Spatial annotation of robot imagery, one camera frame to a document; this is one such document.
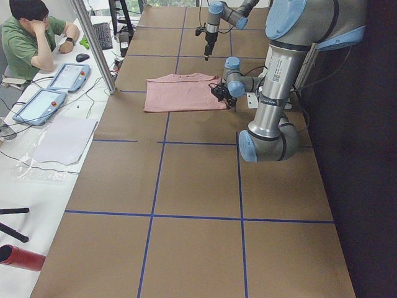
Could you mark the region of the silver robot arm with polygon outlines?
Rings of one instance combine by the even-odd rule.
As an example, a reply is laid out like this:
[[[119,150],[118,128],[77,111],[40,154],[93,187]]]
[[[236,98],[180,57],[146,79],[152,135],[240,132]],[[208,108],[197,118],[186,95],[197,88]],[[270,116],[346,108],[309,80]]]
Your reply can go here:
[[[248,22],[248,15],[258,2],[247,0],[237,9],[230,8],[224,1],[215,1],[209,4],[207,22],[204,26],[197,27],[195,31],[196,36],[199,36],[202,32],[205,34],[207,43],[203,54],[205,61],[208,61],[213,53],[218,38],[220,21],[224,20],[238,30],[243,30]]]
[[[226,59],[223,81],[231,96],[262,88],[254,120],[239,133],[239,151],[245,161],[282,161],[295,154],[298,132],[284,107],[307,53],[312,44],[326,51],[359,43],[366,13],[366,1],[274,1],[265,24],[271,50],[266,75],[243,76],[240,60]]]

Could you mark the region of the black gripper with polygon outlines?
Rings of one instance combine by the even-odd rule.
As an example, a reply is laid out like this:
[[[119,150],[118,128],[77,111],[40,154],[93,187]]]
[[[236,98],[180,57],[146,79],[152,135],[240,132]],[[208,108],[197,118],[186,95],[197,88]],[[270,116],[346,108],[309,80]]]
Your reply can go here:
[[[204,59],[208,61],[209,56],[213,54],[213,49],[218,38],[218,32],[205,32],[205,40],[207,42],[204,49]]]
[[[232,109],[233,106],[235,106],[237,103],[237,98],[233,97],[230,94],[228,88],[226,87],[222,87],[221,91],[222,91],[223,101],[228,106],[228,109]]]

